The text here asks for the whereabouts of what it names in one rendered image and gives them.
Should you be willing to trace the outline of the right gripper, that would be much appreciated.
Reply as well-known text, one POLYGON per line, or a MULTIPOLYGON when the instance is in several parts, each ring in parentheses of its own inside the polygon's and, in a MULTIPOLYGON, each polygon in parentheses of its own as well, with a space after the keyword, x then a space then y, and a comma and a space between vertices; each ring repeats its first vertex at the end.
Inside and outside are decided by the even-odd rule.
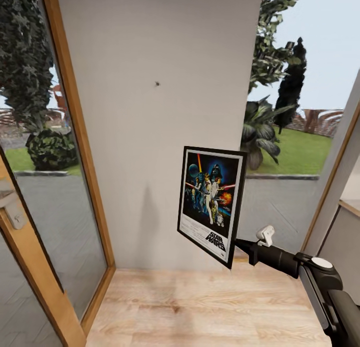
POLYGON ((249 263, 255 266, 258 262, 280 271, 280 260, 283 249, 271 245, 258 245, 258 242, 237 238, 233 244, 249 255, 249 263))

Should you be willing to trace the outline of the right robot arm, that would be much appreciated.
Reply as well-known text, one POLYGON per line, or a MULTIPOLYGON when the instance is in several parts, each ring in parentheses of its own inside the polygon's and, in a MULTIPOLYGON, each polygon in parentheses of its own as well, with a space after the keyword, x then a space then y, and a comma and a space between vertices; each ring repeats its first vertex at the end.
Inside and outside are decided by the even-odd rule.
POLYGON ((266 225, 256 233, 259 241, 237 238, 233 244, 258 262, 300 279, 324 333, 332 347, 360 347, 360 305, 343 291, 343 281, 334 265, 323 258, 298 252, 296 255, 272 245, 275 233, 266 225))

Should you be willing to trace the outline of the poster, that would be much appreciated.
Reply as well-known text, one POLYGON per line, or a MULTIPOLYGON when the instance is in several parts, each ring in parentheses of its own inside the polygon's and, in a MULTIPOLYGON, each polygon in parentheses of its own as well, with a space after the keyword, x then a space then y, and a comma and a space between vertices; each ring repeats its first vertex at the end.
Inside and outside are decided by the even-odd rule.
POLYGON ((185 146, 177 231, 232 269, 249 152, 185 146))

